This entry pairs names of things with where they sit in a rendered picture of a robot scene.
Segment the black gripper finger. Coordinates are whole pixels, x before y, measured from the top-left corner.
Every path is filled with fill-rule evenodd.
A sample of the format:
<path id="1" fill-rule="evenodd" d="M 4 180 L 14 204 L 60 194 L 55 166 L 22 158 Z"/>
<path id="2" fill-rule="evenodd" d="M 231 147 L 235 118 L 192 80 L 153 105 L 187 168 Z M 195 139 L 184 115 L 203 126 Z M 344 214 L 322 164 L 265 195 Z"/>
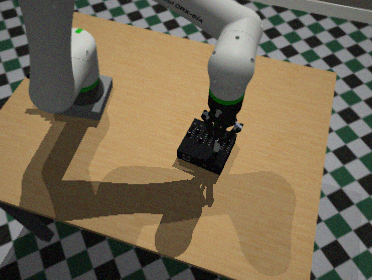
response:
<path id="1" fill-rule="evenodd" d="M 223 141 L 225 143 L 227 143 L 236 133 L 241 132 L 243 124 L 238 123 L 237 121 L 235 121 L 235 122 L 236 122 L 236 124 L 234 125 L 234 127 L 231 129 L 231 131 L 227 135 L 225 135 L 225 132 L 226 132 L 226 129 L 227 129 L 226 128 L 227 123 L 222 123 L 219 139 L 217 141 L 218 143 L 217 143 L 217 147 L 216 147 L 216 152 L 219 151 Z"/>
<path id="2" fill-rule="evenodd" d="M 221 126 L 218 126 L 218 122 L 214 120 L 214 125 L 211 120 L 211 118 L 208 116 L 208 111 L 204 110 L 201 118 L 203 119 L 208 135 L 210 137 L 214 137 L 214 151 L 216 152 L 216 147 L 217 147 L 217 141 L 219 139 L 220 131 L 221 131 Z M 217 129 L 218 127 L 218 129 Z"/>

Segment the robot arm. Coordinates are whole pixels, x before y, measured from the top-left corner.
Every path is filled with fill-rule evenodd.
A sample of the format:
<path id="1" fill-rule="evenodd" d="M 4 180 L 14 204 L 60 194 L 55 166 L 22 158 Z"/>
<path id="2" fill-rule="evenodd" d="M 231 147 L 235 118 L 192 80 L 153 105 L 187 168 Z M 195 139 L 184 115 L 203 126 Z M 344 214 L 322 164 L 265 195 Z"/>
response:
<path id="1" fill-rule="evenodd" d="M 263 33 L 259 15 L 232 0 L 152 1 L 218 39 L 208 61 L 208 107 L 217 118 L 236 115 L 255 70 Z M 30 73 L 26 77 L 33 104 L 55 114 L 72 104 L 97 102 L 104 85 L 99 78 L 96 42 L 87 31 L 72 28 L 75 0 L 18 2 L 28 40 Z"/>

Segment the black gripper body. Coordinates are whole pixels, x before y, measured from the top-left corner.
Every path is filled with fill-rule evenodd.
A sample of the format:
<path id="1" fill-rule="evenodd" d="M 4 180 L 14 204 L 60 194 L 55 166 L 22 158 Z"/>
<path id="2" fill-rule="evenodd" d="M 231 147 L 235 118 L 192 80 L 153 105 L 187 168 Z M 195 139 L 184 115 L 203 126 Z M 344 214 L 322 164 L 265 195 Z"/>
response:
<path id="1" fill-rule="evenodd" d="M 211 110 L 210 110 L 210 112 L 208 112 L 208 116 L 211 118 L 213 123 L 214 123 L 214 120 L 217 121 L 217 122 L 220 121 L 220 123 L 218 122 L 218 126 L 222 126 L 222 123 L 227 123 L 226 128 L 234 126 L 236 124 L 236 122 L 235 122 L 235 121 L 237 121 L 236 115 L 231 116 L 231 117 L 220 117 L 219 116 L 217 118 L 217 117 L 215 117 L 215 114 Z M 214 119 L 211 116 L 214 117 Z"/>

